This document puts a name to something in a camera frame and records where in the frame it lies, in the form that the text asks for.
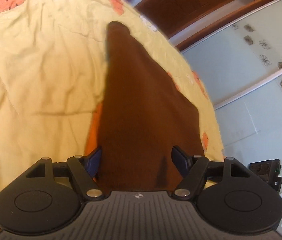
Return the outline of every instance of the ribbed grip surface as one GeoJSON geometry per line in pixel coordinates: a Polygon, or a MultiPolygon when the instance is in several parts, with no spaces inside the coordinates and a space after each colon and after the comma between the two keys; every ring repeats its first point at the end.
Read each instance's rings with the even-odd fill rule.
{"type": "Polygon", "coordinates": [[[190,202],[176,201],[165,191],[112,192],[86,204],[79,217],[63,229],[42,236],[17,236],[3,231],[0,240],[282,240],[272,231],[236,236],[206,223],[190,202]]]}

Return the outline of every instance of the wrinkled fabric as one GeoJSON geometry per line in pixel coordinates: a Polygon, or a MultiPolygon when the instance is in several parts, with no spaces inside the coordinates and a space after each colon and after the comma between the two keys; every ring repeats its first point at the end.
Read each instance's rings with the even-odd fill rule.
{"type": "Polygon", "coordinates": [[[108,25],[107,51],[98,185],[107,193],[173,191],[182,180],[173,146],[204,156],[198,109],[125,25],[108,25]]]}
{"type": "Polygon", "coordinates": [[[199,111],[205,156],[222,160],[213,106],[177,50],[120,0],[25,0],[0,12],[0,190],[42,156],[83,154],[103,100],[106,26],[125,24],[199,111]]]}

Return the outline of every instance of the brown cloth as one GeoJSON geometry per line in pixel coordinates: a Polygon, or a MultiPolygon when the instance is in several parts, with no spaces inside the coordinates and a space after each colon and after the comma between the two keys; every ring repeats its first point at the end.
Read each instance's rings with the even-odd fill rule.
{"type": "Polygon", "coordinates": [[[204,155],[199,112],[125,25],[109,23],[107,51],[97,183],[107,193],[173,190],[182,177],[172,147],[204,155]]]}

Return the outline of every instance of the yellow bedspread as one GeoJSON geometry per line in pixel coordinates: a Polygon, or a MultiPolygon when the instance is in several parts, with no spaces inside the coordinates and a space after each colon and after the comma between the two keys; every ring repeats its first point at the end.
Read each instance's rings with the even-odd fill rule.
{"type": "Polygon", "coordinates": [[[102,100],[106,25],[127,25],[198,108],[206,156],[223,160],[210,100],[187,62],[120,0],[0,0],[0,190],[42,156],[84,153],[102,100]]]}

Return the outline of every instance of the controller logo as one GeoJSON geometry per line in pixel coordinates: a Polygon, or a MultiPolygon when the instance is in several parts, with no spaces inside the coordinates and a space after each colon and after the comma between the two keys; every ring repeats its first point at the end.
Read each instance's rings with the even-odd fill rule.
{"type": "Polygon", "coordinates": [[[143,198],[144,195],[142,195],[141,193],[138,193],[138,194],[135,194],[134,197],[137,199],[140,199],[140,198],[143,198]]]}

